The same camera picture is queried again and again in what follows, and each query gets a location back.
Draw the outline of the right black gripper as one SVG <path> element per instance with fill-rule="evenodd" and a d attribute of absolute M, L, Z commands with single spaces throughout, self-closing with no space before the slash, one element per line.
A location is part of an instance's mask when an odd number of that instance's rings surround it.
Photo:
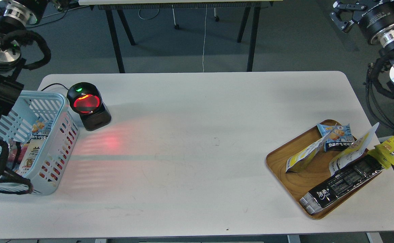
<path fill-rule="evenodd" d="M 351 10 L 362 34 L 377 34 L 394 24 L 394 0 L 357 0 L 356 3 L 335 1 L 333 10 Z M 336 27 L 348 33 L 354 22 L 351 12 L 331 12 L 330 17 Z"/>

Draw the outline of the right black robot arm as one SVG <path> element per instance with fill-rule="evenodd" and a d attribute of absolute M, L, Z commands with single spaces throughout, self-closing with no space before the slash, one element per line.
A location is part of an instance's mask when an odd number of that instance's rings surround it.
<path fill-rule="evenodd" d="M 370 114 L 394 132 L 394 122 L 379 106 L 374 91 L 394 100 L 394 0 L 356 0 L 333 4 L 330 13 L 342 32 L 357 24 L 369 45 L 380 44 L 379 58 L 368 65 L 365 81 L 366 105 Z"/>

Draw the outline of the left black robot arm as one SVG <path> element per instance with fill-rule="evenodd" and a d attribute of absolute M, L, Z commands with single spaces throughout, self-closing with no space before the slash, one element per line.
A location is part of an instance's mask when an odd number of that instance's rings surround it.
<path fill-rule="evenodd" d="M 40 34 L 27 25 L 38 24 L 45 12 L 47 0 L 0 0 L 0 119 L 7 116 L 23 90 L 16 81 L 22 69 L 34 70 L 51 60 L 51 50 Z M 29 179 L 7 168 L 8 143 L 0 139 L 0 184 L 23 186 L 16 195 L 33 192 Z"/>

